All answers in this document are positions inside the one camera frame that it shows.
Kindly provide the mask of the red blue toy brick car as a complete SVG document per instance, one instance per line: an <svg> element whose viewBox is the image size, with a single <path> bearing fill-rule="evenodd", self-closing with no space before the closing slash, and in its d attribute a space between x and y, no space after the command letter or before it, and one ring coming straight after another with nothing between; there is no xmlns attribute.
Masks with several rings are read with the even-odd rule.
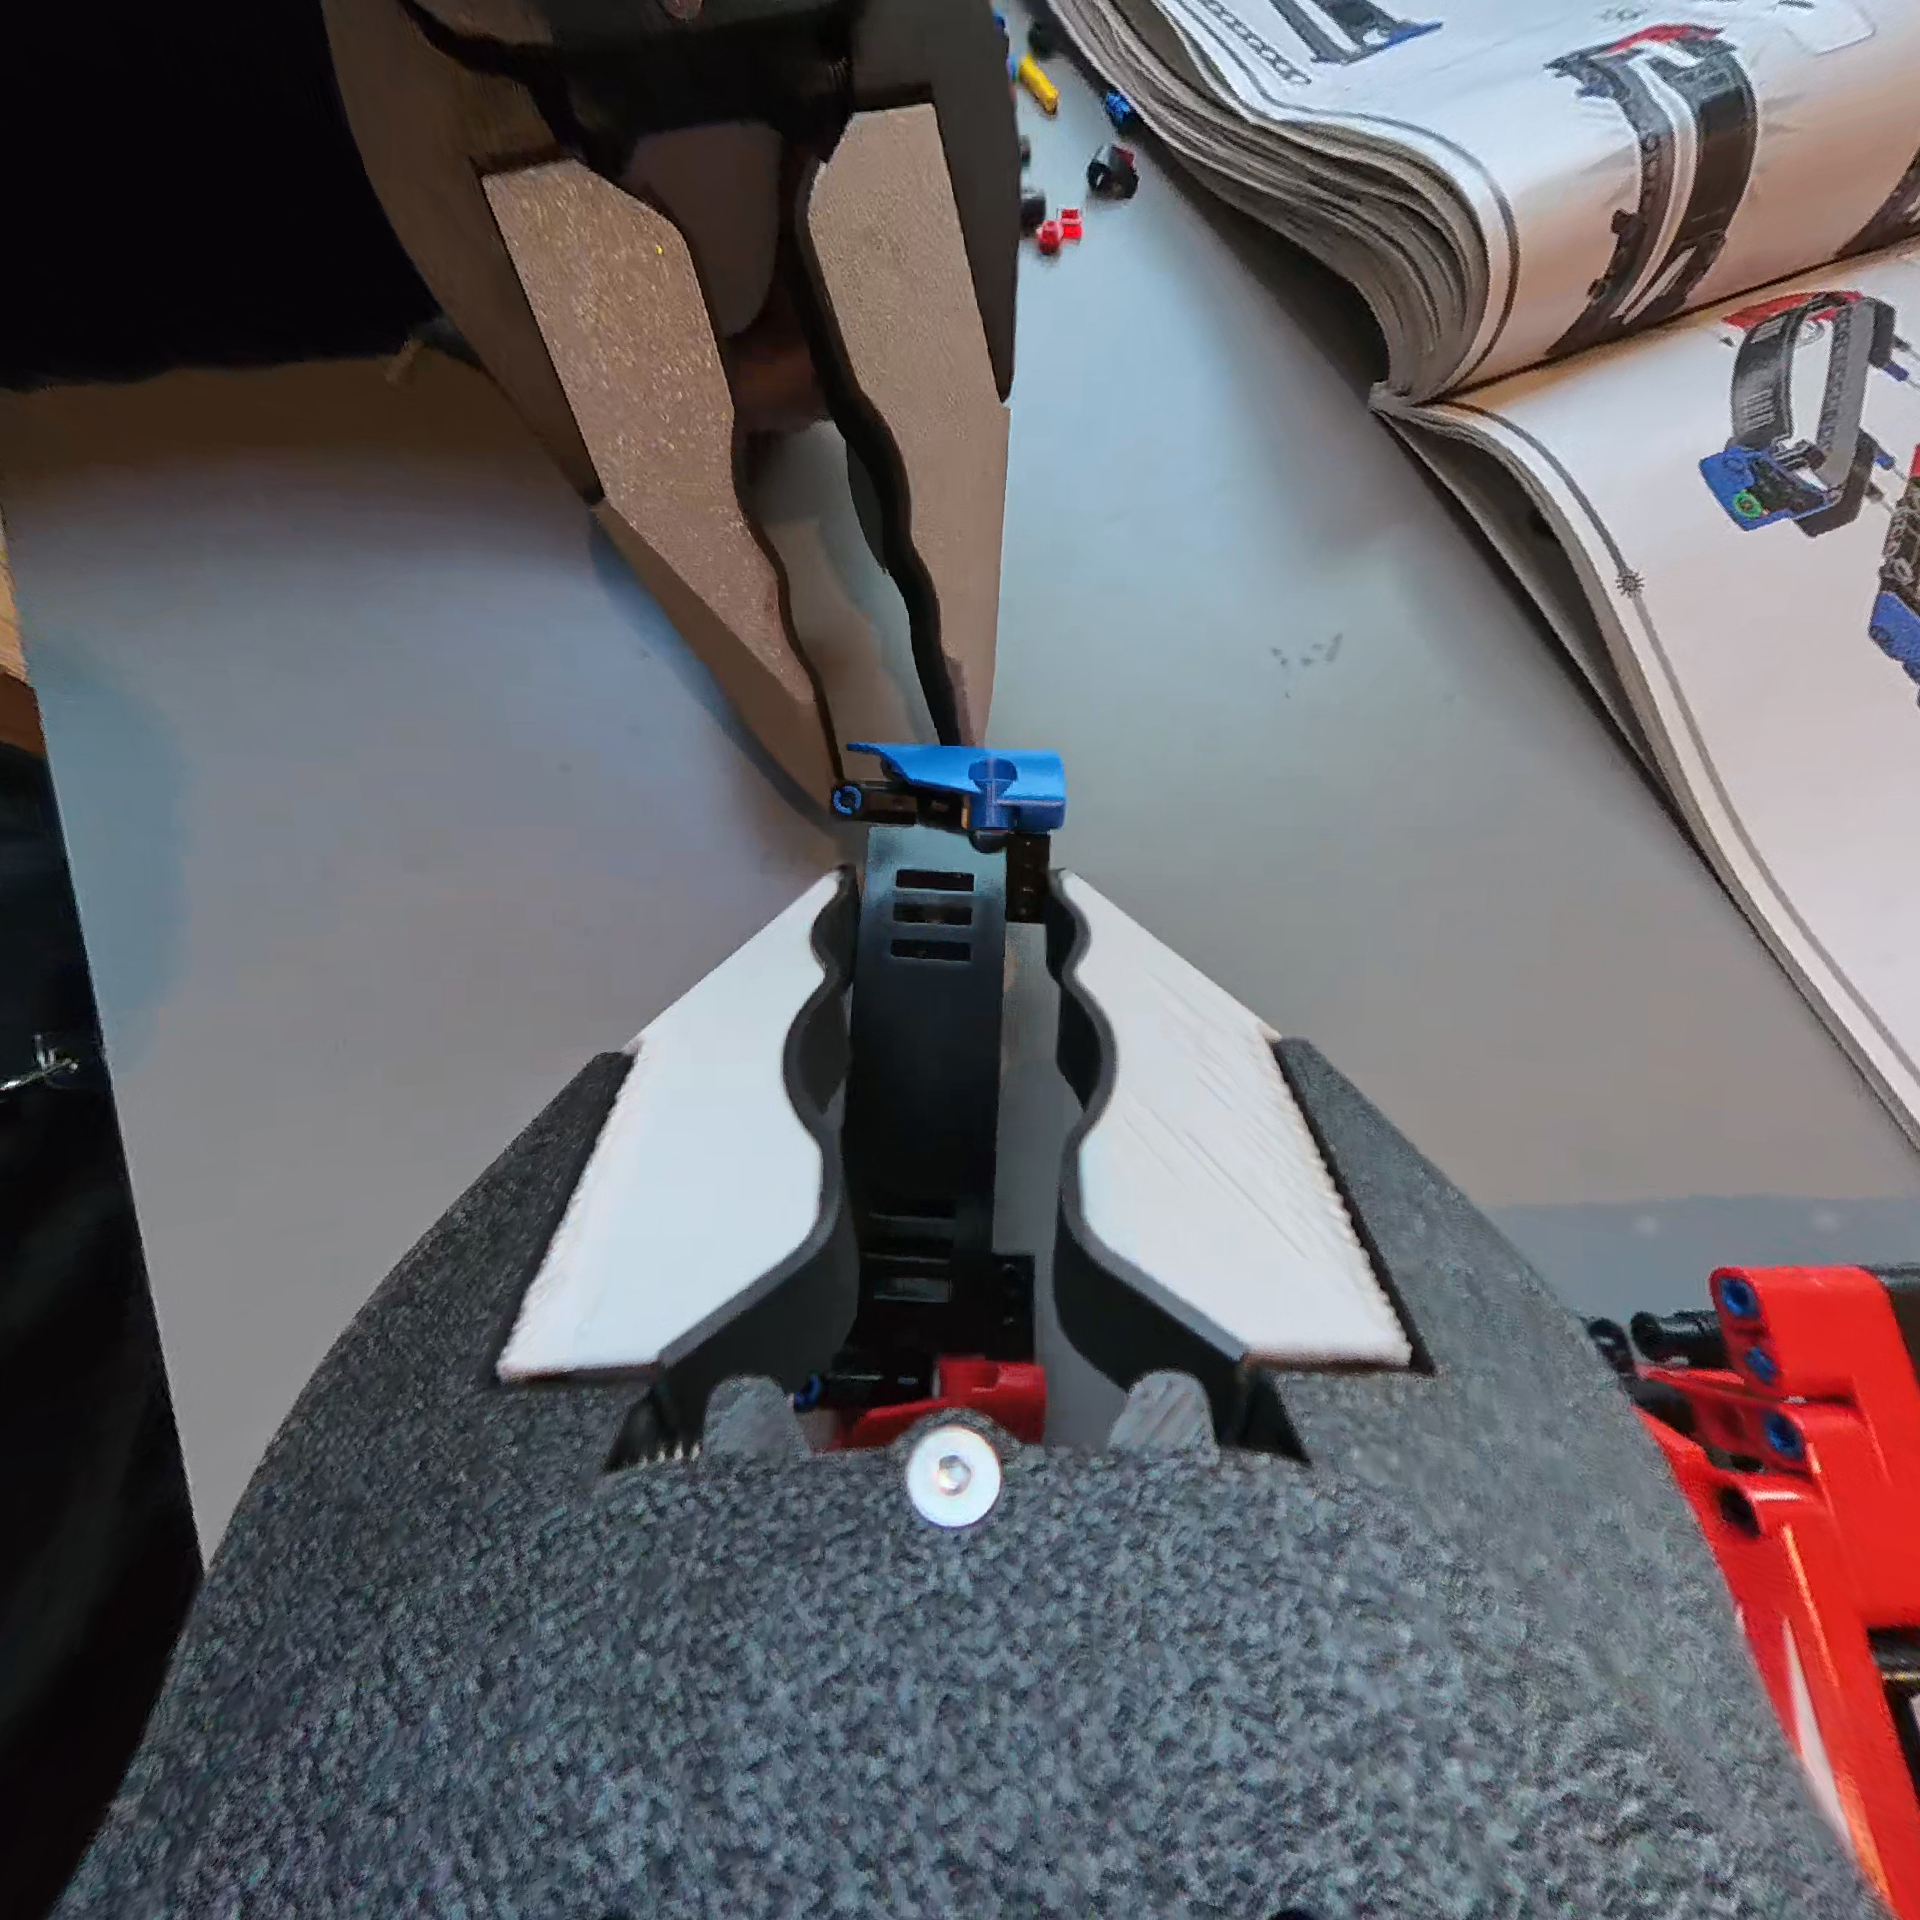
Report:
<svg viewBox="0 0 1920 1920"><path fill-rule="evenodd" d="M1818 1807L1918 1915L1918 1269L1723 1266L1584 1320L1693 1508Z"/></svg>

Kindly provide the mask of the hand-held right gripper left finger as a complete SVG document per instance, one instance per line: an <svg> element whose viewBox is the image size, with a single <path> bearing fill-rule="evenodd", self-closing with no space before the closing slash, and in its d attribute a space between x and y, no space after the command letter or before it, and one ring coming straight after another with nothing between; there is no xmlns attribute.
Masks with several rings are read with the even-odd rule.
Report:
<svg viewBox="0 0 1920 1920"><path fill-rule="evenodd" d="M497 1357L502 1385L799 1388L853 1330L839 1097L858 880L820 875L624 1047Z"/></svg>

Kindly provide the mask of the open building instruction booklet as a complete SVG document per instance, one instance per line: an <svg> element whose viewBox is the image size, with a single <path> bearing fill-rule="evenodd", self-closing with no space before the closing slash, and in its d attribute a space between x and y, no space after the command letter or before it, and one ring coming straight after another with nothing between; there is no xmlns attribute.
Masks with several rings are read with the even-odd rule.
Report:
<svg viewBox="0 0 1920 1920"><path fill-rule="evenodd" d="M1918 6L1053 10L1370 302L1373 412L1915 1136Z"/></svg>

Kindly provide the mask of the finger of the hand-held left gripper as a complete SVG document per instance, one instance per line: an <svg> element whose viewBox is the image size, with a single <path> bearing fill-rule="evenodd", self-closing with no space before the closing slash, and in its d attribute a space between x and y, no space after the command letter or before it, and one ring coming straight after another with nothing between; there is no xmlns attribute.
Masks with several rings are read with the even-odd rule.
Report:
<svg viewBox="0 0 1920 1920"><path fill-rule="evenodd" d="M796 786L839 786L787 578L750 519L735 405L686 234L553 157L482 180L601 495L594 517Z"/></svg>
<svg viewBox="0 0 1920 1920"><path fill-rule="evenodd" d="M979 747L995 702L1011 412L998 389L937 108L850 116L793 203L828 413L874 497L926 714Z"/></svg>

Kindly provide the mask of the black panel toy brick assembly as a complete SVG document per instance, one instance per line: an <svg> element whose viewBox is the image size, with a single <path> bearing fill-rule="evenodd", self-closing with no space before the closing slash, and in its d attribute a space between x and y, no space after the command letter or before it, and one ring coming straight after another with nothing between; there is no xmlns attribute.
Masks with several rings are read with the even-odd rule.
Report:
<svg viewBox="0 0 1920 1920"><path fill-rule="evenodd" d="M834 1415L842 1451L957 1413L1036 1444L1033 1256L995 1240L998 1105L1004 935L1041 921L1064 760L957 744L853 753L875 765L832 790L864 830L845 1100L858 1307L801 1403Z"/></svg>

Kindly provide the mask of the pile of loose toy bricks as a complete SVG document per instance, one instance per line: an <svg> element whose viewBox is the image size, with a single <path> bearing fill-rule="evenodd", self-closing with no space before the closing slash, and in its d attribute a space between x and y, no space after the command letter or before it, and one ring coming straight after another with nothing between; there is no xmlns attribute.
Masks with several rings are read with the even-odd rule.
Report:
<svg viewBox="0 0 1920 1920"><path fill-rule="evenodd" d="M1069 36L1064 6L991 3L1015 112L1020 246L1077 247L1143 185L1139 112Z"/></svg>

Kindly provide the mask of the grey desk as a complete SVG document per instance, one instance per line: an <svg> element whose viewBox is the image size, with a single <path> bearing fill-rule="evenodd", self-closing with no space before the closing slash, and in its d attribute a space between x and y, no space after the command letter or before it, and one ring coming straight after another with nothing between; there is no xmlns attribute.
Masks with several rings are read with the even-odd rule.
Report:
<svg viewBox="0 0 1920 1920"><path fill-rule="evenodd" d="M511 405L394 358L292 6L6 6L6 529L188 1481L835 851ZM1156 148L1023 261L998 736L1066 864L1584 1311L1910 1256L1915 1154L1474 524L1364 308Z"/></svg>

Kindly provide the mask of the person's left hand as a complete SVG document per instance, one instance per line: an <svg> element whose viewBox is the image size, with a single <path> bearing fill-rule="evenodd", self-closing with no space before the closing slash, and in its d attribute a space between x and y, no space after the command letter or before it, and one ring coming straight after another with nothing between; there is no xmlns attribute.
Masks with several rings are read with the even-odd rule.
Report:
<svg viewBox="0 0 1920 1920"><path fill-rule="evenodd" d="M779 276L754 321L725 342L735 424L750 438L799 434L828 420L793 292Z"/></svg>

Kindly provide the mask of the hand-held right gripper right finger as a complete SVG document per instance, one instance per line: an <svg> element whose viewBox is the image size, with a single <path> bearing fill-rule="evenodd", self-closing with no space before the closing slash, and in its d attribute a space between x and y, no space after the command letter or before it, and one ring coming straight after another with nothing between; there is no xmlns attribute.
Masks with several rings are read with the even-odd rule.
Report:
<svg viewBox="0 0 1920 1920"><path fill-rule="evenodd" d="M1046 890L1064 1145L1056 1314L1115 1388L1186 1374L1253 1403L1265 1370L1418 1355L1281 1065L1281 1037L1093 880Z"/></svg>

